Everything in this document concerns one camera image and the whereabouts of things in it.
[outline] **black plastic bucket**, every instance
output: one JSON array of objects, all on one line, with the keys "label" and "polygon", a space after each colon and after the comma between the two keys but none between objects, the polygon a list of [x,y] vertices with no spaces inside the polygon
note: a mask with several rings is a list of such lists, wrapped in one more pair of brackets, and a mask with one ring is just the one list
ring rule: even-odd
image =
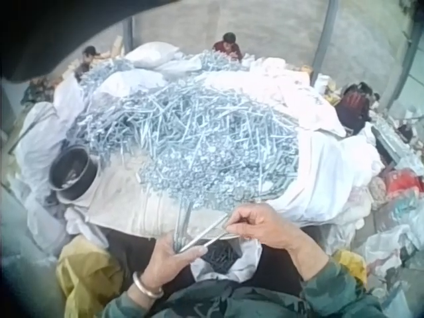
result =
[{"label": "black plastic bucket", "polygon": [[53,161],[48,176],[50,187],[64,199],[75,200],[91,186],[97,165],[83,146],[64,149]]}]

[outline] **pile of screws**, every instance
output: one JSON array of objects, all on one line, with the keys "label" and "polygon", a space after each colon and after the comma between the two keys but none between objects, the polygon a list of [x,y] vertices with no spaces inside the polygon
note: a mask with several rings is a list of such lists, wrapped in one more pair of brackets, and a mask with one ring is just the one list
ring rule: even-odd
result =
[{"label": "pile of screws", "polygon": [[200,54],[201,69],[204,72],[214,71],[247,71],[248,69],[238,60],[217,51],[203,51]]},{"label": "pile of screws", "polygon": [[147,151],[140,181],[194,209],[275,199],[297,176],[296,121],[245,95],[189,78],[89,107],[70,130],[103,162]]},{"label": "pile of screws", "polygon": [[79,83],[83,89],[84,99],[87,101],[94,91],[112,74],[134,69],[134,64],[125,59],[117,58],[98,63],[89,72],[84,73]]}]

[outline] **cap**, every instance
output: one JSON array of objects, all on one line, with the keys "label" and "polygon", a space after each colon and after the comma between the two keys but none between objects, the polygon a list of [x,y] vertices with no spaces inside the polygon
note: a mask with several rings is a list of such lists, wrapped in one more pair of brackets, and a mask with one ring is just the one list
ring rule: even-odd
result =
[{"label": "cap", "polygon": [[92,55],[92,56],[96,56],[96,55],[100,55],[100,53],[98,53],[95,49],[94,46],[90,45],[87,46],[86,48],[84,48],[84,51],[82,51],[82,53],[86,56]]}]

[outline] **silver bangle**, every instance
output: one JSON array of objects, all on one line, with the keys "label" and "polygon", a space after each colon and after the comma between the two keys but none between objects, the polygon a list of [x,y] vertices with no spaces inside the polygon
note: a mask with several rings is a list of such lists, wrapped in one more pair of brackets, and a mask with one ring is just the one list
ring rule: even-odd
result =
[{"label": "silver bangle", "polygon": [[144,286],[142,282],[139,280],[137,272],[134,272],[134,274],[132,275],[132,280],[134,281],[134,284],[135,286],[137,286],[138,290],[140,290],[140,292],[142,292],[144,295],[146,295],[149,298],[159,299],[159,298],[162,298],[162,296],[164,295],[164,290],[162,288],[159,289],[158,293],[154,293],[148,290],[146,286]]}]

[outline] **green sleeve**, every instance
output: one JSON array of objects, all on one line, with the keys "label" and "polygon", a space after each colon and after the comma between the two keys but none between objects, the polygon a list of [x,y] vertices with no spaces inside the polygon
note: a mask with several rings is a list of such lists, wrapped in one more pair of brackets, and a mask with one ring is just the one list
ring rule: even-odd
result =
[{"label": "green sleeve", "polygon": [[326,317],[337,314],[343,318],[383,318],[378,299],[366,293],[360,280],[334,260],[308,282],[302,283],[303,298],[314,312]]},{"label": "green sleeve", "polygon": [[147,311],[137,305],[127,293],[108,303],[100,313],[101,318],[139,318],[144,317]]}]

